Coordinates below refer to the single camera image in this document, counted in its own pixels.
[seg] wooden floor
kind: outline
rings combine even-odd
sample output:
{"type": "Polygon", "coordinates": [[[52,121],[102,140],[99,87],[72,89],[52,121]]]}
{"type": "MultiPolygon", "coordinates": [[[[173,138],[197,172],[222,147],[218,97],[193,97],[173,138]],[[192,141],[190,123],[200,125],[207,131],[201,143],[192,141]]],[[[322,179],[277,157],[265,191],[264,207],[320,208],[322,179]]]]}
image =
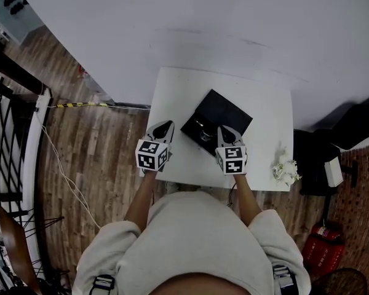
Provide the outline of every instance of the wooden floor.
{"type": "MultiPolygon", "coordinates": [[[[47,29],[40,29],[18,48],[6,54],[34,74],[53,91],[54,103],[95,99],[78,75],[78,63],[47,29]]],[[[84,194],[91,213],[101,226],[124,217],[140,183],[134,149],[146,130],[148,111],[80,107],[52,109],[47,129],[56,145],[64,170],[84,194]]],[[[76,273],[77,262],[98,228],[68,189],[58,170],[52,148],[44,138],[39,164],[38,191],[45,217],[65,219],[47,229],[47,244],[54,267],[76,273]]],[[[183,186],[193,191],[194,186],[183,186]]],[[[320,219],[323,198],[304,197],[300,185],[290,192],[257,192],[263,208],[280,214],[288,233],[302,248],[310,228],[320,219]]],[[[216,190],[226,197],[227,190],[216,190]]],[[[164,194],[158,182],[155,200],[164,194]]]]}

